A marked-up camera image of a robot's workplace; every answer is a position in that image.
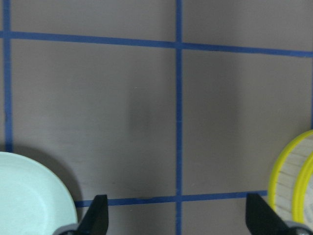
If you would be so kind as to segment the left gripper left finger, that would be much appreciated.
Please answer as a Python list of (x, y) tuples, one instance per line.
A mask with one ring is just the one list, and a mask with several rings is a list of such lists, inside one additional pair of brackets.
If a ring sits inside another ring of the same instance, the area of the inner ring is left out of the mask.
[(76, 234), (106, 235), (108, 227), (109, 213), (107, 195), (97, 195), (79, 224)]

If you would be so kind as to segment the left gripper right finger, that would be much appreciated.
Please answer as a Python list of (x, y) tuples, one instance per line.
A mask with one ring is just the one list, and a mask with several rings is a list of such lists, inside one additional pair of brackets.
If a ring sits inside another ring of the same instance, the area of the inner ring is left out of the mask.
[(297, 235), (256, 193), (246, 196), (246, 226), (252, 235)]

